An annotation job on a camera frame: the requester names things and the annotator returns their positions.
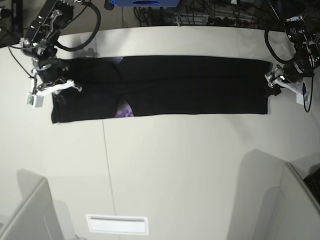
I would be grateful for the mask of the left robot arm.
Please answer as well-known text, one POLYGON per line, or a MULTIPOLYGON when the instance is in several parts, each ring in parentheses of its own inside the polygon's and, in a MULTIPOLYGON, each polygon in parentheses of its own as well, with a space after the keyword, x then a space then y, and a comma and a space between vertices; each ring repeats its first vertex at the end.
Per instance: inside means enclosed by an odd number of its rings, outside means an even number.
POLYGON ((271 89, 287 88, 297 95, 308 96, 304 78, 313 78, 315 69, 320 66, 320 49, 316 42, 317 35, 311 34, 302 16, 294 16, 284 20, 285 33, 295 54, 292 59, 284 60, 277 56, 269 41, 269 29, 264 31, 265 44, 277 65, 271 72, 266 73, 268 87, 271 89))

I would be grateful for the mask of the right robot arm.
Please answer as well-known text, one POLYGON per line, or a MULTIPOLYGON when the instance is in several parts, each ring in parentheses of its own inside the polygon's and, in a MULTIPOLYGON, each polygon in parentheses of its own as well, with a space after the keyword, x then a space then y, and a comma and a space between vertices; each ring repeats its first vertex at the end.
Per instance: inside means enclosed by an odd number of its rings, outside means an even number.
POLYGON ((90 0, 47 0, 39 14, 27 29, 24 37, 19 40, 19 47, 10 49, 21 50, 32 59, 36 74, 45 85, 66 83, 64 72, 68 67, 64 60, 57 58, 58 49, 76 52, 94 39, 101 25, 100 10, 90 0), (77 18, 74 16, 74 3, 90 8, 96 15, 96 24, 89 38, 75 47, 67 47, 59 43, 61 31, 77 18))

